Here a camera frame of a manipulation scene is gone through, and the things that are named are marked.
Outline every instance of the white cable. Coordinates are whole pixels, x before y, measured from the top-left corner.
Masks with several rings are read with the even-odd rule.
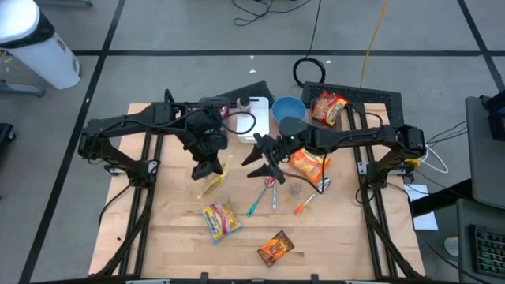
[[[441,174],[448,174],[449,173],[449,168],[447,167],[447,165],[443,162],[442,158],[440,158],[440,156],[438,154],[436,154],[435,150],[431,149],[428,145],[426,145],[426,148],[428,149],[426,151],[426,155],[424,158],[421,159],[421,163],[424,163],[426,166],[429,166],[431,167],[432,169],[436,170],[437,172],[441,173]],[[433,153],[433,155],[435,155],[435,157],[439,160],[439,162],[442,164],[443,166],[443,170],[433,166],[432,164],[426,162],[426,159],[428,158],[428,154],[429,152]]]

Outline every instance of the yellow snack bag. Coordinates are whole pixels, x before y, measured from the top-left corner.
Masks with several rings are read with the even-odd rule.
[[[208,177],[205,179],[204,190],[202,190],[202,192],[196,196],[197,199],[200,200],[211,195],[211,193],[213,193],[216,189],[220,188],[224,184],[226,176],[228,175],[228,170],[230,169],[232,158],[233,155],[228,155],[228,159],[226,159],[226,162],[222,165],[223,174],[212,173],[208,175]]]
[[[211,231],[214,245],[242,227],[231,209],[230,199],[211,204],[201,209],[200,212],[204,215],[208,229]]]

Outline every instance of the white trash can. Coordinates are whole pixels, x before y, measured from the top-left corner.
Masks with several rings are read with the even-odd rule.
[[[80,81],[79,61],[33,0],[0,0],[0,48],[59,90]]]

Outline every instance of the cable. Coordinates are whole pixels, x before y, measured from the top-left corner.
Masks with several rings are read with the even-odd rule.
[[[407,196],[409,195],[409,193],[408,193],[405,189],[402,189],[402,187],[397,186],[397,185],[394,185],[394,184],[392,184],[392,183],[390,183],[390,182],[388,182],[388,184],[389,184],[389,185],[393,185],[393,186],[394,186],[395,188],[397,188],[397,189],[401,189],[404,193],[406,193],[406,195],[407,195]],[[415,191],[415,192],[417,192],[417,193],[419,193],[419,194],[429,195],[429,193],[426,193],[426,192],[420,192],[419,190],[417,190],[417,189],[413,188],[413,187],[412,187],[412,186],[410,186],[409,184],[404,184],[404,185],[408,186],[410,189],[412,189],[413,191]]]
[[[253,119],[251,127],[249,129],[245,130],[245,131],[237,132],[237,131],[234,131],[234,130],[230,129],[228,126],[226,126],[226,124],[223,123],[223,121],[221,121],[221,125],[223,126],[223,128],[226,129],[226,131],[228,131],[229,133],[233,133],[233,134],[237,134],[237,135],[250,133],[254,129],[254,126],[256,126],[256,116],[254,116],[254,114],[251,114],[248,111],[244,111],[244,110],[236,111],[236,112],[234,112],[232,114],[228,114],[228,116],[225,117],[225,118],[223,118],[223,120],[228,119],[228,118],[230,118],[230,116],[237,115],[237,114],[247,114],[247,115],[249,115]]]
[[[465,197],[465,196],[463,196],[461,193],[456,192],[456,191],[454,191],[454,190],[452,190],[452,189],[449,189],[447,186],[443,186],[443,185],[441,185],[440,183],[438,183],[438,182],[436,182],[436,181],[433,181],[431,178],[427,177],[425,174],[423,174],[423,173],[422,173],[422,172],[420,172],[419,170],[414,169],[414,171],[415,171],[416,173],[420,174],[421,176],[423,176],[424,178],[426,178],[427,180],[431,181],[432,183],[434,183],[434,184],[436,184],[436,185],[440,186],[442,189],[447,189],[447,190],[448,190],[449,192],[451,192],[452,194],[455,194],[455,195],[457,195],[457,196],[459,196],[459,197],[461,197],[461,198],[466,199],[466,197]]]
[[[254,16],[253,19],[244,19],[244,18],[236,17],[236,18],[233,19],[233,23],[234,23],[234,25],[236,25],[238,27],[245,27],[246,25],[252,24],[253,22],[257,21],[261,17],[267,16],[268,13],[281,13],[281,14],[283,14],[283,13],[289,13],[289,12],[292,12],[292,11],[294,11],[296,9],[301,8],[302,6],[304,6],[305,4],[309,3],[310,1],[312,1],[312,0],[306,0],[305,2],[301,3],[300,5],[292,8],[292,9],[288,9],[286,11],[274,11],[274,10],[270,10],[272,4],[274,3],[274,0],[271,0],[270,3],[266,3],[266,1],[264,1],[264,0],[256,0],[254,2],[261,3],[266,8],[264,12],[258,14],[258,13],[253,13],[253,12],[247,10],[246,8],[238,5],[235,2],[235,0],[231,0],[231,2],[235,5],[235,7],[237,7],[240,10],[242,10],[242,11],[244,11],[244,12],[246,12],[246,13]]]
[[[365,112],[365,115],[372,115],[372,116],[378,118],[379,119],[379,123],[380,123],[379,127],[382,127],[382,125],[384,124],[384,121],[382,120],[382,118],[378,114],[373,114],[373,113],[367,113],[367,112]]]
[[[149,174],[153,174],[155,172],[156,169],[158,169],[158,166],[159,166],[159,161],[156,161],[156,160],[150,160],[150,161],[147,161],[148,163],[149,162],[158,162],[156,163],[156,166],[154,166],[151,171],[149,172]],[[123,193],[126,192],[126,190],[128,190],[130,187],[132,187],[132,181],[129,181],[128,185],[122,190],[120,191],[118,194],[116,194],[116,196],[112,197],[111,200],[109,200],[109,202],[107,202],[105,204],[105,206],[103,207],[102,211],[100,212],[100,216],[98,218],[98,227],[100,228],[100,224],[102,223],[102,217],[103,217],[103,214],[105,213],[105,210],[114,202],[116,201],[117,198],[119,198],[121,195],[123,195]]]
[[[358,202],[359,204],[363,204],[363,201],[360,201],[358,198],[357,198],[357,194],[361,191],[361,188],[357,189],[356,193],[354,194],[354,199],[356,200],[356,202]],[[376,196],[376,191],[374,190],[373,193],[372,193],[372,196],[370,196],[367,200],[367,204],[370,203],[370,201],[372,201]]]
[[[314,37],[316,36],[317,22],[319,20],[320,10],[321,10],[321,0],[319,0],[319,5],[317,6],[316,23],[314,24],[314,30],[312,31],[312,39],[310,40],[309,50],[307,51],[305,57],[298,59],[293,65],[293,78],[297,82],[298,86],[300,86],[301,88],[304,87],[304,84],[298,79],[297,69],[300,63],[302,62],[312,62],[319,68],[319,70],[321,71],[321,78],[319,79],[319,83],[324,83],[324,81],[326,80],[326,68],[324,68],[323,63],[321,63],[321,61],[315,58],[309,57],[310,52],[312,51],[312,45],[314,44]]]
[[[266,9],[263,13],[261,13],[261,14],[256,14],[256,13],[253,13],[253,12],[249,12],[248,10],[246,10],[246,9],[244,9],[244,8],[242,8],[242,7],[240,7],[240,6],[239,6],[239,5],[235,2],[235,0],[231,0],[231,1],[232,1],[232,3],[233,3],[236,7],[238,7],[238,8],[239,8],[239,9],[241,9],[242,11],[244,11],[244,12],[246,12],[246,13],[249,13],[249,14],[251,14],[251,15],[255,16],[252,20],[248,20],[248,19],[244,19],[244,18],[240,18],[240,17],[236,17],[236,18],[234,18],[234,20],[233,20],[234,25],[236,25],[236,26],[238,26],[238,27],[245,27],[246,25],[248,25],[248,24],[251,24],[251,23],[255,22],[255,21],[256,21],[256,20],[258,20],[259,18],[266,16],[266,15],[268,14],[268,11],[270,10],[271,4],[274,2],[274,0],[271,0],[271,1],[270,1],[270,4],[267,4],[267,3],[263,2],[263,1],[256,1],[256,2],[261,3],[261,4],[263,4],[263,5],[265,5],[265,6],[267,7],[267,9]],[[244,24],[239,24],[239,23],[238,23],[238,21],[243,21],[243,22],[245,22],[245,23],[244,23]]]
[[[447,260],[445,257],[443,257],[439,252],[437,252],[435,250],[435,248],[433,248],[427,241],[425,241],[417,232],[416,232],[416,235],[417,235],[417,238],[420,239],[422,242],[425,243],[425,245],[427,245],[441,260],[443,260],[445,263],[449,264],[450,266],[452,266],[454,269],[456,269],[457,271],[463,273],[464,275],[470,277],[471,279],[475,280],[475,281],[478,281],[480,283],[483,283],[483,284],[491,284],[490,282],[487,282],[481,278],[478,278],[478,277],[475,277],[473,275],[471,275],[470,273],[464,271],[463,269],[455,266],[454,264],[452,264],[449,260]]]
[[[441,174],[448,174],[449,173],[449,168],[447,167],[447,165],[445,164],[445,162],[442,160],[442,158],[440,158],[440,156],[438,154],[436,154],[435,150],[433,150],[431,147],[429,147],[429,145],[426,144],[426,148],[428,150],[426,151],[425,157],[422,158],[422,159],[420,159],[421,163],[425,164],[426,166],[431,167],[432,169],[438,171]],[[441,170],[441,169],[433,166],[432,164],[426,162],[426,159],[428,158],[429,152],[432,152],[433,155],[435,155],[435,158],[437,158],[439,160],[439,162],[442,164],[444,170]]]
[[[441,132],[441,133],[436,134],[436,135],[435,135],[435,136],[433,136],[431,139],[429,139],[428,141],[426,141],[426,144],[427,144],[427,143],[430,143],[433,139],[437,138],[438,136],[443,135],[443,134],[445,134],[445,133],[448,133],[448,132],[449,132],[449,131],[451,131],[451,130],[454,130],[454,129],[458,128],[458,126],[462,125],[462,124],[463,124],[463,123],[465,123],[465,122],[466,122],[466,121],[459,122],[459,123],[458,123],[455,127],[451,128],[451,129],[448,129],[448,130],[446,130],[446,131],[444,131],[444,132]]]
[[[465,135],[467,134],[468,131],[465,131],[464,133],[459,133],[459,134],[456,134],[456,135],[452,135],[452,136],[446,136],[445,138],[443,139],[440,139],[440,140],[436,140],[436,141],[432,141],[430,143],[434,143],[431,147],[435,147],[435,145],[437,145],[439,142],[443,142],[443,141],[446,141],[446,140],[449,140],[449,139],[453,139],[453,138],[456,138],[456,137],[459,137],[461,135]]]
[[[126,192],[126,190],[128,190],[130,187],[132,186],[132,183],[129,182],[128,185],[122,190],[120,191],[118,194],[116,194],[116,196],[112,197],[111,200],[109,200],[109,202],[107,202],[105,204],[105,206],[103,207],[102,211],[100,212],[100,216],[98,217],[98,227],[100,228],[100,225],[102,224],[102,217],[103,217],[103,213],[105,213],[105,210],[117,199],[119,198],[123,193]]]
[[[283,170],[281,170],[281,172],[288,176],[288,177],[292,177],[292,178],[298,178],[298,179],[301,179],[302,181],[306,181],[308,184],[310,184],[310,186],[312,186],[317,192],[319,192],[319,189],[317,188],[316,185],[314,185],[309,179],[307,179],[306,177],[302,177],[301,175],[297,175],[297,174],[290,174],[290,173],[287,173]]]
[[[361,70],[361,79],[360,79],[360,88],[363,88],[363,80],[365,78],[365,70],[366,70],[366,65],[368,63],[368,55],[370,54],[370,51],[372,50],[373,47],[373,42],[376,40],[377,32],[380,29],[380,25],[382,24],[382,20],[384,19],[384,14],[386,13],[386,6],[389,0],[384,0],[384,4],[382,6],[382,11],[380,11],[380,18],[379,22],[377,23],[376,30],[373,32],[372,40],[370,41],[370,45],[368,46],[368,49],[366,51],[365,59],[363,60],[363,69]]]

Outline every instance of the metal bracket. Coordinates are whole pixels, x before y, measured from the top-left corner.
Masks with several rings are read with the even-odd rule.
[[[368,162],[358,162],[357,163],[357,170],[359,171],[360,175],[366,174],[366,166],[368,165]],[[393,175],[405,175],[405,170],[404,169],[393,169],[390,170],[389,174]]]
[[[154,174],[158,169],[156,167],[158,166],[158,161],[150,161],[148,165],[148,173]],[[124,170],[121,170],[115,166],[112,165],[105,165],[103,167],[106,171],[108,171],[110,174],[113,176],[117,176],[119,174],[125,174]]]

